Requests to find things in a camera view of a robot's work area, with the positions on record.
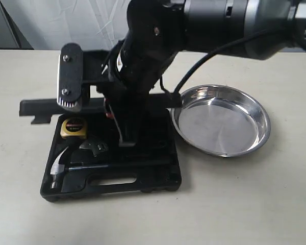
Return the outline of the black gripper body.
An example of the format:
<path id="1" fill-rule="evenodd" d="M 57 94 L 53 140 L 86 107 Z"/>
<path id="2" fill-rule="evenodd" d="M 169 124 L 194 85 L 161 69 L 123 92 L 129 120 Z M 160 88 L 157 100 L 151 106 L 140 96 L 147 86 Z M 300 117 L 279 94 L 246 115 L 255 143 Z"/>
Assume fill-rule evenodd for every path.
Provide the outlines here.
<path id="1" fill-rule="evenodd" d="M 128 32 L 110 50 L 83 52 L 83 79 L 112 107 L 138 107 L 185 48 L 185 1 L 130 1 Z"/>

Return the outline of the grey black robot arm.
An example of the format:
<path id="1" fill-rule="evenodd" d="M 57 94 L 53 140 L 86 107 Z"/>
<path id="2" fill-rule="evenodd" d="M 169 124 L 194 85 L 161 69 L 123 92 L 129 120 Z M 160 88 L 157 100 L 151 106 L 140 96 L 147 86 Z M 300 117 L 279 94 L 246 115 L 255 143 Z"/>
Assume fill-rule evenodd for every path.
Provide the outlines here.
<path id="1" fill-rule="evenodd" d="M 137 141 L 149 92 L 182 51 L 266 60 L 286 47 L 306 51 L 306 1 L 130 1 L 128 32 L 99 61 L 62 47 L 57 104 L 80 111 L 90 86 L 104 95 L 119 144 Z"/>

